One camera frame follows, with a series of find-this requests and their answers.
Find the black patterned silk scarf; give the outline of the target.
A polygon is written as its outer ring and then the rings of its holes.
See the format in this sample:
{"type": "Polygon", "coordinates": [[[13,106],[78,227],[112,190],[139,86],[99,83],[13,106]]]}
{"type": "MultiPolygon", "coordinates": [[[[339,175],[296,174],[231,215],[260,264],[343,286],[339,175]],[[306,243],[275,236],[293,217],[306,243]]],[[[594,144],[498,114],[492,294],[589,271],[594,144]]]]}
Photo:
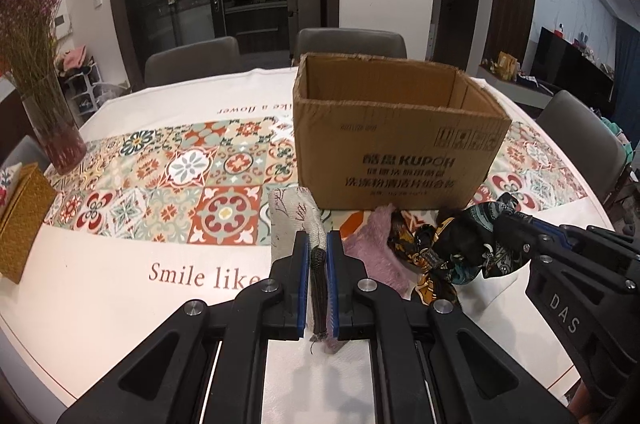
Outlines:
{"type": "Polygon", "coordinates": [[[477,276],[504,277],[529,262],[525,251],[508,247],[494,235],[498,218],[515,214],[518,200],[510,193],[416,230],[409,229],[400,210],[393,210],[387,246],[398,259],[419,269],[414,296],[424,305],[438,300],[457,305],[458,285],[467,285],[477,276]]]}

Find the purple microfiber cloth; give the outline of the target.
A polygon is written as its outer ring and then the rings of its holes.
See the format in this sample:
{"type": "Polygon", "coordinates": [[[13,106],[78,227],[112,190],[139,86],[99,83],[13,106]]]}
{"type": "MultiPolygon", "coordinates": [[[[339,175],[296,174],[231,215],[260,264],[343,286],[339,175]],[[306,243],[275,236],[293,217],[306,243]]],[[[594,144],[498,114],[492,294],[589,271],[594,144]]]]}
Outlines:
{"type": "MultiPolygon", "coordinates": [[[[387,245],[390,235],[390,222],[395,210],[393,204],[377,207],[368,218],[363,212],[338,213],[341,225],[337,227],[333,218],[322,222],[323,233],[319,240],[319,247],[326,250],[329,232],[335,228],[341,235],[345,245],[345,254],[356,257],[363,262],[368,275],[376,281],[393,288],[406,300],[410,299],[411,290],[416,283],[416,274],[402,266],[400,260],[387,245]]],[[[314,315],[314,338],[321,343],[322,352],[335,355],[344,344],[336,338],[330,337],[330,322],[328,316],[328,296],[323,294],[320,287],[311,287],[311,306],[314,315]]]]}

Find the beige floral fabric pouch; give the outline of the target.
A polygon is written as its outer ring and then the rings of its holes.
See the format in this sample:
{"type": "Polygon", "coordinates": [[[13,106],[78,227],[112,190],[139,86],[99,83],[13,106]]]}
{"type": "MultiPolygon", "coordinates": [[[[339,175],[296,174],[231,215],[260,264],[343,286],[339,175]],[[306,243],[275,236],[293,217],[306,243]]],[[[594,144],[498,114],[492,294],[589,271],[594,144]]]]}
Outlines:
{"type": "Polygon", "coordinates": [[[328,297],[328,249],[319,247],[323,233],[320,210],[309,189],[278,187],[269,194],[271,223],[271,260],[284,288],[285,311],[293,317],[297,337],[311,329],[314,338],[314,315],[311,287],[320,287],[328,297]]]}

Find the white lens cloth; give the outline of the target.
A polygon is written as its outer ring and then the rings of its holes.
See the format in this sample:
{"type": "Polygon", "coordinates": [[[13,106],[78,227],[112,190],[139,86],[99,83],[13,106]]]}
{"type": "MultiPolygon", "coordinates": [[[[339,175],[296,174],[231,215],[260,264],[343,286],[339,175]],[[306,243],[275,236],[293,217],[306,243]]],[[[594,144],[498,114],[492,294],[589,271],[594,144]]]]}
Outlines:
{"type": "Polygon", "coordinates": [[[352,340],[330,352],[311,333],[268,343],[262,422],[373,423],[370,346],[352,340]]]}

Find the grey chair right side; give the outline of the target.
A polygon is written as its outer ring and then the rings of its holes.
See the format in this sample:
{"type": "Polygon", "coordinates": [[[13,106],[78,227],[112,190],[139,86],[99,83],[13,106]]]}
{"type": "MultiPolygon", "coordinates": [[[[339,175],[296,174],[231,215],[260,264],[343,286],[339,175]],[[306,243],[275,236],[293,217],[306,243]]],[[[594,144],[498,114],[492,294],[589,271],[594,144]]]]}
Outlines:
{"type": "Polygon", "coordinates": [[[579,99],[556,93],[537,124],[565,153],[601,202],[614,191],[626,153],[616,136],[579,99]]]}

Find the grey chair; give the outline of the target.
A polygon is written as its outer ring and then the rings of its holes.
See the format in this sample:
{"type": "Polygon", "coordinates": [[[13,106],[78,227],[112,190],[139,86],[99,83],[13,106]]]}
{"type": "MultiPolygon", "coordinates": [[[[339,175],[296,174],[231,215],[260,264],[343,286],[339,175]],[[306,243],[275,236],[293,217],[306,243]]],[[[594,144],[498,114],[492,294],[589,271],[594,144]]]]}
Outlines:
{"type": "Polygon", "coordinates": [[[238,41],[233,36],[182,45],[156,53],[144,68],[146,86],[163,86],[242,70],[238,41]]]}
{"type": "Polygon", "coordinates": [[[579,99],[556,93],[537,124],[565,153],[601,202],[614,191],[626,153],[616,136],[579,99]]]}
{"type": "Polygon", "coordinates": [[[293,64],[307,53],[407,58],[406,43],[399,33],[357,28],[302,29],[296,36],[293,64]]]}

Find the low tv cabinet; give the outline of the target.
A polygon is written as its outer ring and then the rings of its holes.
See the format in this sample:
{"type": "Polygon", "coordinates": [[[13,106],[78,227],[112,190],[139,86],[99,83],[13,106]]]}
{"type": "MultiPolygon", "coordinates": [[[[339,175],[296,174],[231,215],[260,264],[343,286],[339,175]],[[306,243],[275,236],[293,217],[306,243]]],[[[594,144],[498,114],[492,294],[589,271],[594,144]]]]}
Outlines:
{"type": "Polygon", "coordinates": [[[550,94],[514,82],[500,80],[483,67],[477,67],[476,76],[484,79],[493,88],[506,95],[513,103],[542,110],[551,102],[552,96],[550,94]]]}

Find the patterned tablecloth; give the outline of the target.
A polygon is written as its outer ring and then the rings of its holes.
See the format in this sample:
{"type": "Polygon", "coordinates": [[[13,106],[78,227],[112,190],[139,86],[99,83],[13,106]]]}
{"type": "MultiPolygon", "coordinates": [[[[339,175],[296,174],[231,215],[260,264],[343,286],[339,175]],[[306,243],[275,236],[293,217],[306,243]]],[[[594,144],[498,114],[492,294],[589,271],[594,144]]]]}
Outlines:
{"type": "MultiPolygon", "coordinates": [[[[291,141],[291,69],[253,70],[164,88],[149,88],[107,102],[81,128],[86,140],[137,129],[245,119],[273,114],[291,141]]],[[[25,409],[53,423],[99,378],[131,352],[181,303],[230,300],[224,273],[263,278],[273,259],[288,255],[300,222],[267,211],[268,236],[252,244],[153,243],[89,236],[44,227],[23,277],[1,283],[1,369],[25,409]]],[[[267,422],[371,422],[368,346],[328,352],[309,338],[268,349],[267,422]]]]}

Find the brown cardboard box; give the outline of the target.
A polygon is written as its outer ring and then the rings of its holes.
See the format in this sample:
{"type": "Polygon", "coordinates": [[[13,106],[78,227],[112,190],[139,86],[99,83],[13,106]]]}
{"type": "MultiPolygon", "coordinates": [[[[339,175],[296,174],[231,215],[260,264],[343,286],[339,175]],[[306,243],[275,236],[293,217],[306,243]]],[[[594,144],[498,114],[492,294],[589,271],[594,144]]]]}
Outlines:
{"type": "Polygon", "coordinates": [[[307,53],[293,86],[299,185],[325,210],[463,209],[511,119],[465,72],[435,62],[307,53]]]}

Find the woven tissue box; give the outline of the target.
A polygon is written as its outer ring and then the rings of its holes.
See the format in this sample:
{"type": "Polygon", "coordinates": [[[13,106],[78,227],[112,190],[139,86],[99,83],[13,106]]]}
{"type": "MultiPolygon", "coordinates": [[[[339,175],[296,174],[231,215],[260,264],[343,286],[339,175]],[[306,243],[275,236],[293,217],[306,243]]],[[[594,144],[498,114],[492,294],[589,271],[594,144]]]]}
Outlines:
{"type": "Polygon", "coordinates": [[[1,215],[1,274],[18,285],[40,226],[56,197],[37,163],[23,167],[1,215]]]}

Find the grey chair back centre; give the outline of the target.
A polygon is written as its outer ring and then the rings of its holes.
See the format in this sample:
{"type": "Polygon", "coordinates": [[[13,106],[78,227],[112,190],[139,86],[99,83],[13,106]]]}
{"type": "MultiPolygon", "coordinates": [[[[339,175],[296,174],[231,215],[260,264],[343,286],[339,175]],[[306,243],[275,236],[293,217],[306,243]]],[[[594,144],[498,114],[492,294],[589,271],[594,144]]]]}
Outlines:
{"type": "Polygon", "coordinates": [[[307,53],[407,58],[406,43],[399,33],[357,28],[302,29],[296,36],[293,64],[307,53]]]}

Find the glass vase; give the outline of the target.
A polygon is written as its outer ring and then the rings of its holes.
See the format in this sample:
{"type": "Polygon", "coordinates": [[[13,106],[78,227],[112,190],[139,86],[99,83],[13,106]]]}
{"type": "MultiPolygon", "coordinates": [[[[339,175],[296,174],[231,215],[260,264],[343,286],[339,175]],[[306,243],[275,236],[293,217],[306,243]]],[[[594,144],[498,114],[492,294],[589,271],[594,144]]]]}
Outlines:
{"type": "Polygon", "coordinates": [[[29,122],[58,175],[73,171],[87,147],[62,94],[58,80],[42,78],[23,95],[29,122]]]}

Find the white shoe rack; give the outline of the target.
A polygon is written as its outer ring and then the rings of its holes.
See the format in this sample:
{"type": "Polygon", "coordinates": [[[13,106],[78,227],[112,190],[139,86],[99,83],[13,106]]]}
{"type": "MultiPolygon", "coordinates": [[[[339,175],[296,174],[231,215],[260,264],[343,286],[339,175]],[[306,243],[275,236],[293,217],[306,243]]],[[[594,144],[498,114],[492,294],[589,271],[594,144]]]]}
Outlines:
{"type": "Polygon", "coordinates": [[[103,80],[96,59],[86,45],[58,55],[55,60],[58,83],[78,126],[85,124],[99,110],[98,97],[103,80]]]}

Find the grey chair back left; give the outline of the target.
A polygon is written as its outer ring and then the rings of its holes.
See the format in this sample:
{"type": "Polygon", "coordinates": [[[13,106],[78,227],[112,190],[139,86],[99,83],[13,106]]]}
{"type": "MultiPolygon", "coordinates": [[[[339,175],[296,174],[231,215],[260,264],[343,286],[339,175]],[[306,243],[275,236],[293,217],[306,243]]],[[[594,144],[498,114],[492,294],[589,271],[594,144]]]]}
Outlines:
{"type": "Polygon", "coordinates": [[[156,53],[144,68],[146,86],[163,86],[242,70],[238,41],[233,36],[182,45],[156,53]]]}

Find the dried pink flowers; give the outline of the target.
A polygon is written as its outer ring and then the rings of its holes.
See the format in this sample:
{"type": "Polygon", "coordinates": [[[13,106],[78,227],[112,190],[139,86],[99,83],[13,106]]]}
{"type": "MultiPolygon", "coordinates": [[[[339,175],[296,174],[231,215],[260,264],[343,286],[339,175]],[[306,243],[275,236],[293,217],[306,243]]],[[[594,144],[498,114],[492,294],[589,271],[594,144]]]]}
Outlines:
{"type": "Polygon", "coordinates": [[[55,76],[54,20],[62,0],[1,0],[1,68],[23,96],[55,76]]]}

